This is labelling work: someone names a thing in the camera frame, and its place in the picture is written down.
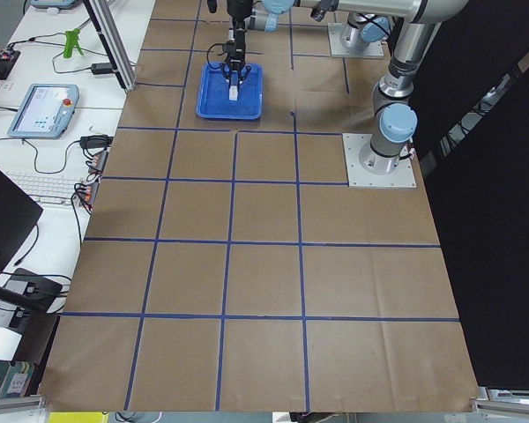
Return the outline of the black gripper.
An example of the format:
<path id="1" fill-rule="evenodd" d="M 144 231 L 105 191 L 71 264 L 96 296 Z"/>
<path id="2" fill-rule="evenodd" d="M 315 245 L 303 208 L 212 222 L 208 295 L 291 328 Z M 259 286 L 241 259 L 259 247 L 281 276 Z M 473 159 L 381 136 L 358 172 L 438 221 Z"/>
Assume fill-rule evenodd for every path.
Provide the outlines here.
<path id="1" fill-rule="evenodd" d="M 251 72 L 251 66 L 246 65 L 245 42 L 246 30 L 243 27 L 231 27 L 228 30 L 228 39 L 223 46 L 226 54 L 225 61 L 220 65 L 221 76 L 230 83 L 230 73 L 236 72 L 236 84 L 242 85 Z"/>

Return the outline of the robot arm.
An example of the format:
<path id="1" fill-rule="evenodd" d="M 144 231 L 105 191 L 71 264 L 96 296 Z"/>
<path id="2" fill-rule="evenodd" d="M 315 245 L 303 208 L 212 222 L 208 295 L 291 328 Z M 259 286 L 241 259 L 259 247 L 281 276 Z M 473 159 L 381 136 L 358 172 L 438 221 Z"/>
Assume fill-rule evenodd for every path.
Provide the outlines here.
<path id="1" fill-rule="evenodd" d="M 227 40 L 220 44 L 220 54 L 225 59 L 212 67 L 220 72 L 230 88 L 242 85 L 256 68 L 246 64 L 246 32 L 273 32 L 281 15 L 302 6 L 299 1 L 261 1 L 260 8 L 256 5 L 256 1 L 226 2 L 230 26 Z M 384 55 L 381 43 L 391 35 L 390 20 L 375 13 L 350 11 L 345 22 L 330 23 L 327 27 L 331 55 L 335 57 L 381 57 Z"/>
<path id="2" fill-rule="evenodd" d="M 407 105 L 414 90 L 416 75 L 440 24 L 457 15 L 464 0 L 372 0 L 372 1 L 295 1 L 295 7 L 319 13 L 349 11 L 398 17 L 404 20 L 388 70 L 373 90 L 376 128 L 369 143 L 362 147 L 359 161 L 372 174 L 393 172 L 400 162 L 400 152 L 417 126 L 417 115 Z"/>

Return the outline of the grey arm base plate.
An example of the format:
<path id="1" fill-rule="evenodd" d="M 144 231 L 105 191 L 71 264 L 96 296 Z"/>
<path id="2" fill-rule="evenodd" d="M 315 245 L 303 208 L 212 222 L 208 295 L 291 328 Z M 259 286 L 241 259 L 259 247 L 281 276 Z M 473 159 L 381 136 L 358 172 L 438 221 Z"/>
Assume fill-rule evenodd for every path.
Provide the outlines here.
<path id="1" fill-rule="evenodd" d="M 400 154 L 385 158 L 370 145 L 370 134 L 343 133 L 347 183 L 350 188 L 415 189 L 411 154 L 405 145 Z"/>

